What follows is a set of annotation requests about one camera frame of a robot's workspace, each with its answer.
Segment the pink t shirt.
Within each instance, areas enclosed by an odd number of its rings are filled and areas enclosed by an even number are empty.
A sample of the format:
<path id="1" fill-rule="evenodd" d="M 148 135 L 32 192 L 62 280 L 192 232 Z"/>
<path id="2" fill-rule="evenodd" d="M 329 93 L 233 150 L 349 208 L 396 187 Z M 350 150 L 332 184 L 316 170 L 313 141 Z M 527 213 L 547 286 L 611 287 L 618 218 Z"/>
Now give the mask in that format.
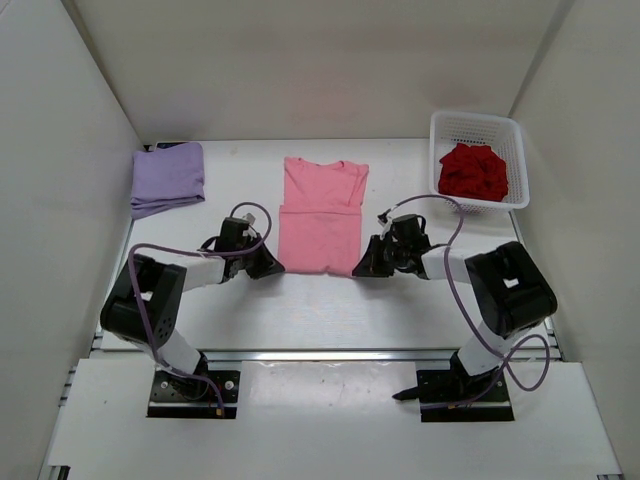
<path id="1" fill-rule="evenodd" d="M 290 273 L 349 277 L 360 260 L 367 164 L 284 159 L 278 258 Z"/>

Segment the purple t shirt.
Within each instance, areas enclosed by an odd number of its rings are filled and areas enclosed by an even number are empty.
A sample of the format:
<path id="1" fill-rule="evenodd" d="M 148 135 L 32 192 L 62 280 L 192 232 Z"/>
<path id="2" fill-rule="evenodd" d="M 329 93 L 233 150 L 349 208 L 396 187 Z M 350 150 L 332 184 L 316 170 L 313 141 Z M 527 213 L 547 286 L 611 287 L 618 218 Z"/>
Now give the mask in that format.
<path id="1" fill-rule="evenodd" d="M 133 156 L 131 217 L 143 219 L 205 201 L 204 151 L 188 142 Z"/>

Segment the red t shirt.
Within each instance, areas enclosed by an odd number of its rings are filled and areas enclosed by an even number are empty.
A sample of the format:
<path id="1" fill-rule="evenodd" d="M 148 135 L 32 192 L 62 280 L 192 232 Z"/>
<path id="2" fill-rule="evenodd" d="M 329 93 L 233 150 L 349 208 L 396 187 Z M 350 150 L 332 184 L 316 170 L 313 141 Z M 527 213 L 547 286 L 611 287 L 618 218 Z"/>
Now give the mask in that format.
<path id="1" fill-rule="evenodd" d="M 491 202 L 508 195 L 507 164 L 490 146 L 458 143 L 440 165 L 441 194 Z"/>

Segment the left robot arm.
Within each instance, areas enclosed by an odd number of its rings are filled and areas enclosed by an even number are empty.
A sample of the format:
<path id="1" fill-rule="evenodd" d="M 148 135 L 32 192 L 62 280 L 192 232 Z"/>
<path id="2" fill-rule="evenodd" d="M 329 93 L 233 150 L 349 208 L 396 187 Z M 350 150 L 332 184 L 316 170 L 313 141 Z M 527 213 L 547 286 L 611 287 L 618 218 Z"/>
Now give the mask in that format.
<path id="1" fill-rule="evenodd" d="M 143 249 L 172 253 L 164 262 Z M 175 377 L 175 388 L 188 400 L 206 395 L 210 386 L 206 357 L 177 330 L 185 292 L 221 285 L 245 272 L 253 280 L 285 272 L 247 215 L 223 220 L 218 235 L 195 252 L 141 244 L 132 249 L 100 313 L 107 332 L 147 353 Z"/>

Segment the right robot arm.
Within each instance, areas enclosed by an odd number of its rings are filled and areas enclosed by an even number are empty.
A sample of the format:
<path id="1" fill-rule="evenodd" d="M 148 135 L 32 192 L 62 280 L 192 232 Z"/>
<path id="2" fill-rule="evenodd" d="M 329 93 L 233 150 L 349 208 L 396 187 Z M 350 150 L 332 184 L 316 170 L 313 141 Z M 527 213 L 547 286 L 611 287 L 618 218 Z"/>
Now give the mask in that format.
<path id="1" fill-rule="evenodd" d="M 516 344 L 557 310 L 557 299 L 525 247 L 512 241 L 478 254 L 434 244 L 426 219 L 407 214 L 388 220 L 370 237 L 354 277 L 396 273 L 445 281 L 472 338 L 451 359 L 449 387 L 460 399 L 480 393 Z"/>

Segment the dark label sticker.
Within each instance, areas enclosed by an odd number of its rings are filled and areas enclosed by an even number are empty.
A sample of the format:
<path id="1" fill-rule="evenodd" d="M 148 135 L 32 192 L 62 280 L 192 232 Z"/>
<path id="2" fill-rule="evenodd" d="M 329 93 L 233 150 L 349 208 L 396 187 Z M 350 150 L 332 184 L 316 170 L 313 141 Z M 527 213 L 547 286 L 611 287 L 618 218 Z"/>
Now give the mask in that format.
<path id="1" fill-rule="evenodd" d="M 158 142 L 155 145 L 155 150 L 158 149 L 169 149 L 169 148 L 173 148 L 175 146 L 179 146 L 184 144 L 185 142 Z"/>

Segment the white plastic laundry basket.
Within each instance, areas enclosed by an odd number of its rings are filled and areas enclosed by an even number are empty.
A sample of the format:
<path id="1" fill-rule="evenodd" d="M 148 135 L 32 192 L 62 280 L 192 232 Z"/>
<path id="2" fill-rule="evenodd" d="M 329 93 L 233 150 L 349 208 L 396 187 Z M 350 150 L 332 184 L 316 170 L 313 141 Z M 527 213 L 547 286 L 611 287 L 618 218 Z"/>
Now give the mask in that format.
<path id="1" fill-rule="evenodd" d="M 459 144 L 488 146 L 506 163 L 508 192 L 500 202 L 458 197 L 465 211 L 498 214 L 523 209 L 530 201 L 520 126 L 496 115 L 440 110 L 432 114 L 429 133 L 429 190 L 439 192 L 441 159 Z"/>

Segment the aluminium rail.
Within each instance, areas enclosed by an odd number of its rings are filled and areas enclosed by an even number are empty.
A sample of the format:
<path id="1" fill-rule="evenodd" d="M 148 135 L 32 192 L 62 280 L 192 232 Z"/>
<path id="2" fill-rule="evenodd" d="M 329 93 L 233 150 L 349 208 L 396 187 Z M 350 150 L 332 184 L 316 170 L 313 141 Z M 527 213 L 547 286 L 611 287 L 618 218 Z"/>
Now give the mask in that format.
<path id="1" fill-rule="evenodd" d="M 213 362 L 430 362 L 448 361 L 453 349 L 205 350 Z"/>

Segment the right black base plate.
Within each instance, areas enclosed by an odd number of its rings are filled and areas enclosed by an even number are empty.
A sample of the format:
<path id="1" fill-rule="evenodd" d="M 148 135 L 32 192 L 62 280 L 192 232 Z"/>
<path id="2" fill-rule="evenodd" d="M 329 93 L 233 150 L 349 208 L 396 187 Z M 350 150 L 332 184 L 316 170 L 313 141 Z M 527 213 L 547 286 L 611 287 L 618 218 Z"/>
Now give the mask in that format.
<path id="1" fill-rule="evenodd" d="M 503 374 L 490 371 L 473 380 L 449 370 L 417 370 L 417 384 L 392 395 L 417 400 L 422 423 L 493 423 L 515 420 Z"/>

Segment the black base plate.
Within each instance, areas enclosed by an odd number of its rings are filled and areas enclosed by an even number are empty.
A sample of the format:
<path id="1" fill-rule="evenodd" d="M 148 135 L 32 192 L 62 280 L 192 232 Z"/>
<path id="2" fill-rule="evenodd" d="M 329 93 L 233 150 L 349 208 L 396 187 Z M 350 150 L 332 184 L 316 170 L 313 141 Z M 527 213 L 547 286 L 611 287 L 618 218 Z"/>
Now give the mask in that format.
<path id="1" fill-rule="evenodd" d="M 219 407 L 217 395 L 208 383 L 180 379 L 163 370 L 157 370 L 150 389 L 147 417 L 235 419 L 241 372 L 239 370 L 209 370 L 207 375 L 220 390 L 223 409 Z"/>
<path id="2" fill-rule="evenodd" d="M 490 371 L 473 380 L 449 370 L 417 370 L 417 384 L 392 395 L 417 400 L 422 423 L 493 423 L 515 420 L 503 374 Z"/>

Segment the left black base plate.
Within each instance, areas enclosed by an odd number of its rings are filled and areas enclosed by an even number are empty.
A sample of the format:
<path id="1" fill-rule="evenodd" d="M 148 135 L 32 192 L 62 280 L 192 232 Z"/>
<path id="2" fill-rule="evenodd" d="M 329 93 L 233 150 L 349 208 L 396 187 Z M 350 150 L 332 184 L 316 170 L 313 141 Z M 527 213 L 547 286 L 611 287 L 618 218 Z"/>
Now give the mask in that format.
<path id="1" fill-rule="evenodd" d="M 235 419 L 241 372 L 239 370 L 209 370 L 207 375 L 220 390 L 223 409 L 219 407 L 217 395 L 208 383 L 180 379 L 163 370 L 157 370 L 150 389 L 147 417 Z"/>

